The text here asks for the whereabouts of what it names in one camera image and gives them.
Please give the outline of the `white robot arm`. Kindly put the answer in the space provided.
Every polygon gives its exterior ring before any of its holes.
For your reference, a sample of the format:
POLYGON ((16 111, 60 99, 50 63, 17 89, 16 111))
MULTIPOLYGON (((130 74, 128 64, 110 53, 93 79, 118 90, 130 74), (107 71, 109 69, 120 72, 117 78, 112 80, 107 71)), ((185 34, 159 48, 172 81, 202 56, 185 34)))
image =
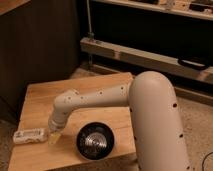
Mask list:
POLYGON ((141 171, 191 171, 176 93, 170 80, 146 71, 133 80, 81 94, 58 95, 48 120, 49 131, 62 131, 71 113, 81 108, 127 106, 141 171))

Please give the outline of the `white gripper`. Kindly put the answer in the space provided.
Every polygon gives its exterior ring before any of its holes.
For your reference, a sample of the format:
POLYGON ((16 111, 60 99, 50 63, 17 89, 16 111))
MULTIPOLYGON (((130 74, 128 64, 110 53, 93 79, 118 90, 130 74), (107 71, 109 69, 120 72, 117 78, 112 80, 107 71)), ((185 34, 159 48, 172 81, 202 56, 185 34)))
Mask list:
POLYGON ((48 120, 48 128, 49 128, 49 139, 48 143, 50 145, 54 144, 54 135, 55 135, 55 143, 60 139, 62 136, 61 131, 65 128, 64 123, 57 123, 52 118, 48 120))

